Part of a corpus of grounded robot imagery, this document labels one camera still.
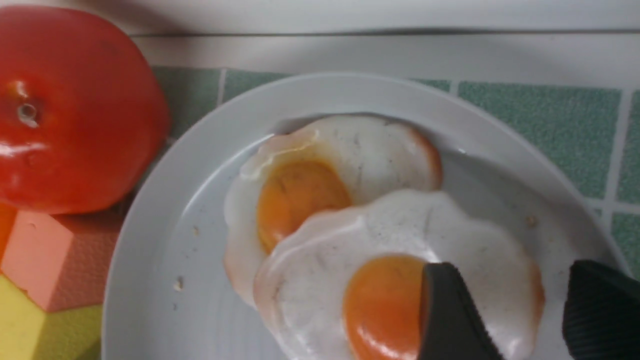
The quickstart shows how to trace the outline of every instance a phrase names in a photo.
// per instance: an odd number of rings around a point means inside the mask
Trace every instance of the egg yolk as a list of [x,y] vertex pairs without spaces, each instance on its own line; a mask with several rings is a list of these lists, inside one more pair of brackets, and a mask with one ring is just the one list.
[[299,161],[276,168],[258,199],[258,237],[267,253],[314,213],[351,205],[342,180],[320,161]]
[[342,319],[358,360],[417,358],[423,266],[413,256],[386,256],[366,263],[351,278]]

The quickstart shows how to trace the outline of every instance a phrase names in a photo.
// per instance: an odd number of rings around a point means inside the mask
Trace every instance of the yellow block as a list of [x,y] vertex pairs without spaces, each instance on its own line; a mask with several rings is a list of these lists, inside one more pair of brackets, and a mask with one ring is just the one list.
[[102,306],[47,314],[0,276],[0,360],[85,360],[100,353]]

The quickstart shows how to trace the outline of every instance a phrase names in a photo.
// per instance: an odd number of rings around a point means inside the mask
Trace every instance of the red tomato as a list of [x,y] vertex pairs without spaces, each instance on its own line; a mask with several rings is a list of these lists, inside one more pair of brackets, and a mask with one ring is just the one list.
[[0,202],[104,209],[161,148],[169,110],[133,42],[89,13],[0,8]]

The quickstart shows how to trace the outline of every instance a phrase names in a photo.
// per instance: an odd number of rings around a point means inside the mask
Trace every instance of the white wall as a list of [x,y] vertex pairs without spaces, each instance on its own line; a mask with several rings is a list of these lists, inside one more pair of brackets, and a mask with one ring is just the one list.
[[640,29],[640,0],[0,0],[88,10],[128,33]]

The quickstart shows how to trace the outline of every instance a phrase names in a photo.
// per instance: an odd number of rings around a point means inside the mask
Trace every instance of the plastic fried egg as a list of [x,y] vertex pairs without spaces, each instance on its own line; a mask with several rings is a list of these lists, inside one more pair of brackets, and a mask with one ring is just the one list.
[[289,359],[415,360],[427,261],[458,267],[505,359],[530,356],[545,302],[537,264],[443,192],[310,218],[261,266],[255,302]]
[[225,269],[253,303],[253,278],[278,242],[318,212],[367,204],[402,188],[436,190],[438,151],[404,124],[343,115],[267,140],[225,198]]

